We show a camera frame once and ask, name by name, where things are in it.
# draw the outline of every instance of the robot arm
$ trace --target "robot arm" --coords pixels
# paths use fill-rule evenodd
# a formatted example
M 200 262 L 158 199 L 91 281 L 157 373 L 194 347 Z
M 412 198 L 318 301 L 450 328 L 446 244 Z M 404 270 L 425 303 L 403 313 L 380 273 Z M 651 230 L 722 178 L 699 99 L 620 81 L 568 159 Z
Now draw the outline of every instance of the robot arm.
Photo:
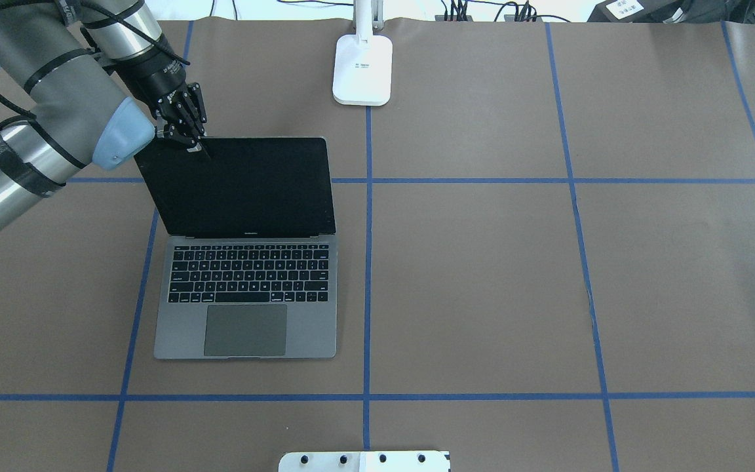
M 78 19 L 94 50 L 66 28 Z M 113 169 L 155 135 L 199 147 L 200 86 L 179 59 L 144 0 L 0 0 L 0 65 L 36 103 L 0 123 L 0 230 L 90 162 Z M 147 104 L 156 131 L 107 71 Z

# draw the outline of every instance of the space bar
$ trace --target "space bar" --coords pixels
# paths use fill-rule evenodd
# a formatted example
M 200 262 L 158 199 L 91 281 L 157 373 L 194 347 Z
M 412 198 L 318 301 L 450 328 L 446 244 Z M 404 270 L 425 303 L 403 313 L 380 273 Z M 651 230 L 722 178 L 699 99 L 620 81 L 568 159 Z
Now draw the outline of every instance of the space bar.
M 221 292 L 215 295 L 216 303 L 263 303 L 269 301 L 269 292 Z

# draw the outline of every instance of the trackpad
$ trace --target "trackpad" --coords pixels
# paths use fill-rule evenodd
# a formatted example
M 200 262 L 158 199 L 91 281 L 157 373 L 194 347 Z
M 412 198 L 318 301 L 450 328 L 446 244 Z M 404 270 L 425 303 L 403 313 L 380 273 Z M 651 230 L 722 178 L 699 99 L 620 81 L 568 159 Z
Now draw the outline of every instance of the trackpad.
M 211 305 L 204 355 L 284 355 L 287 305 Z

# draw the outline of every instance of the metal band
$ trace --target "metal band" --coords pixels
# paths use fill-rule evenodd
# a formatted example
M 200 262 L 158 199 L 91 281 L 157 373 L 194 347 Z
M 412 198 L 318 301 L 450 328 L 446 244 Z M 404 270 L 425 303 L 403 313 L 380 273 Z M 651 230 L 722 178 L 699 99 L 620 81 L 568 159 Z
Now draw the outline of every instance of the metal band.
M 30 164 L 19 159 L 12 147 L 2 139 L 0 134 L 0 170 L 27 191 L 42 198 L 54 195 L 63 185 L 48 179 Z
M 74 155 L 71 155 L 67 150 L 63 149 L 63 146 L 60 145 L 57 141 L 54 140 L 45 130 L 42 126 L 39 126 L 39 123 L 34 121 L 33 119 L 26 120 L 28 122 L 28 125 L 33 128 L 34 131 L 39 134 L 40 137 L 42 137 L 43 140 L 45 140 L 46 143 L 48 143 L 49 146 L 51 146 L 51 149 L 54 149 L 59 153 L 59 155 L 63 156 L 63 159 L 66 159 L 69 161 L 69 164 L 74 165 L 74 167 L 77 167 L 78 169 L 83 169 L 87 165 L 78 161 L 78 159 L 75 159 Z
M 81 0 L 55 0 L 54 4 L 60 10 L 60 16 L 63 17 L 63 24 L 66 26 L 81 21 L 83 16 Z
M 33 75 L 31 75 L 31 77 L 29 77 L 28 80 L 25 81 L 25 85 L 22 86 L 22 89 L 25 90 L 26 93 L 30 94 L 31 90 L 36 87 L 36 84 L 39 84 L 39 81 L 43 80 L 45 76 L 54 71 L 54 69 L 63 66 L 66 62 L 75 59 L 75 57 L 81 56 L 89 56 L 89 51 L 82 49 L 71 50 L 69 52 L 60 54 L 59 56 L 50 60 L 50 62 L 46 62 L 44 66 L 38 69 L 38 71 L 34 72 Z
M 123 12 L 118 13 L 118 16 L 120 18 L 126 18 L 135 12 L 138 12 L 138 9 L 140 9 L 142 6 L 144 6 L 144 0 L 136 0 L 134 4 L 129 9 L 124 10 Z M 104 18 L 99 19 L 99 21 L 91 21 L 89 23 L 84 23 L 83 25 L 87 27 L 87 29 L 95 30 L 99 28 L 104 28 L 105 26 L 110 26 L 111 24 L 116 24 L 116 20 L 112 18 Z

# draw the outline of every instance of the laptop keyboard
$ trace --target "laptop keyboard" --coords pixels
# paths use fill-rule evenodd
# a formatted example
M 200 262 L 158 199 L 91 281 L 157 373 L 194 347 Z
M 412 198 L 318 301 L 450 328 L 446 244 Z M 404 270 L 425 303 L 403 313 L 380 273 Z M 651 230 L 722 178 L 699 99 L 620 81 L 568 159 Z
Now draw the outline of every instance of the laptop keyboard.
M 328 272 L 328 245 L 176 246 L 168 302 L 327 302 Z

